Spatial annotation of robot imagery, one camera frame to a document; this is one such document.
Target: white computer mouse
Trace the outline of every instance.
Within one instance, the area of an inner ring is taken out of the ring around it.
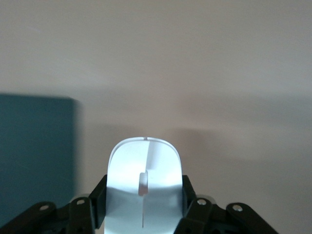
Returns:
[[[177,150],[151,137],[121,141],[107,172],[105,234],[172,234],[182,218]]]

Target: teal rectangular object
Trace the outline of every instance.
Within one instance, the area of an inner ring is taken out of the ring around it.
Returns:
[[[0,227],[40,201],[74,196],[75,101],[0,95]]]

